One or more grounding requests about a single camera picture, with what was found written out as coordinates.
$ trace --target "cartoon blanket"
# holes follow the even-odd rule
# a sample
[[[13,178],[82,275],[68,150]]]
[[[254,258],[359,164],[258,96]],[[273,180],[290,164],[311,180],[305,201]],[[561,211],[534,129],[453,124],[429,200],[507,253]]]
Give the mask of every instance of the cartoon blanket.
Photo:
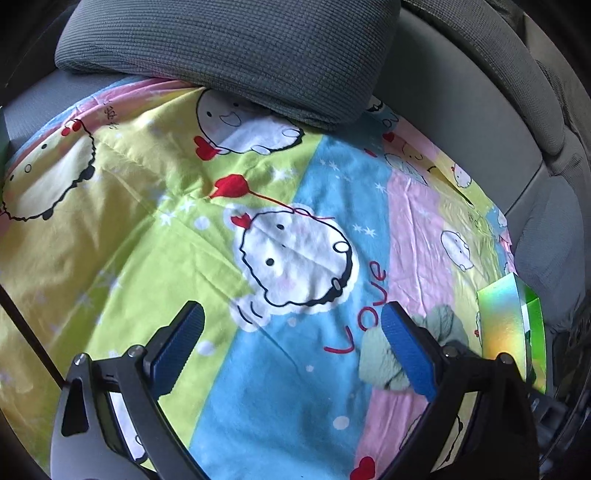
[[[377,99],[329,135],[135,77],[9,163],[0,282],[64,373],[76,353],[121,355],[199,301],[204,334],[160,404],[206,473],[370,480],[427,403],[359,379],[363,332],[391,300],[420,315],[448,304],[480,352],[476,291],[513,269],[509,246],[478,185]],[[59,392],[4,312],[0,342],[0,406],[43,462]]]

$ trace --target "green cloth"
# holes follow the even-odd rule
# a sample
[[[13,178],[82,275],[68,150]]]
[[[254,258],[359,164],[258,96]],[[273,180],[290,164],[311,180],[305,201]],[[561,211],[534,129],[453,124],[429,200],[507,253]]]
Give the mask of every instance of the green cloth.
[[[413,315],[414,323],[424,327],[433,335],[439,345],[457,340],[468,345],[468,336],[462,321],[449,305],[434,307],[426,317]],[[383,390],[406,390],[410,382],[402,366],[392,353],[390,344],[381,326],[368,329],[361,341],[359,378]]]

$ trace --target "holographic card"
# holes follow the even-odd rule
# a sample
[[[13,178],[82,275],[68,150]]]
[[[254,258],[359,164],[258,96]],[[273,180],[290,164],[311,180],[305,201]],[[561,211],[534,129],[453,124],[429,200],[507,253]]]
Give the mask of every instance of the holographic card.
[[[482,356],[507,352],[524,380],[544,393],[546,344],[540,299],[517,275],[509,273],[478,291]]]

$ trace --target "red heart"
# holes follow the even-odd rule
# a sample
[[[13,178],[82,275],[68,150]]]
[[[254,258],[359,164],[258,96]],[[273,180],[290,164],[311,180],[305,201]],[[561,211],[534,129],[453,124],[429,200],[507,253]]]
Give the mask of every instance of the red heart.
[[[230,217],[230,220],[232,221],[232,223],[234,225],[244,228],[244,230],[247,230],[252,223],[252,219],[251,219],[250,215],[248,215],[247,213],[243,213],[242,216],[240,216],[240,217],[239,216]]]
[[[382,138],[386,142],[392,142],[392,140],[394,140],[394,138],[396,138],[396,134],[394,132],[388,132],[388,133],[382,135]]]
[[[246,179],[242,175],[235,173],[217,180],[213,185],[217,190],[209,196],[210,198],[227,197],[236,199],[245,196],[251,191]]]
[[[375,477],[375,462],[371,457],[363,457],[359,466],[351,472],[349,480],[371,480]]]
[[[220,150],[213,148],[203,137],[195,137],[193,138],[193,141],[197,145],[195,153],[203,161],[211,160],[218,153],[220,153]]]

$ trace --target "blue gripper pad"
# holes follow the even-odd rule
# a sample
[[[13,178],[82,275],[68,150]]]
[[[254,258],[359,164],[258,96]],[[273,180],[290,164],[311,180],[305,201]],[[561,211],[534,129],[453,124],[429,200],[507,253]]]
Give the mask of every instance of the blue gripper pad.
[[[178,313],[172,323],[160,329],[147,348],[150,351],[152,341],[158,343],[159,334],[163,330],[161,338],[163,343],[157,352],[156,357],[150,363],[150,393],[154,400],[162,395],[172,392],[189,355],[195,348],[199,337],[205,327],[205,312],[203,307],[195,301],[187,302],[185,307]]]
[[[396,302],[388,303],[382,309],[382,331],[413,390],[431,402],[437,393],[434,365],[420,342],[420,333],[417,335],[419,327],[398,303],[396,307],[393,303]]]

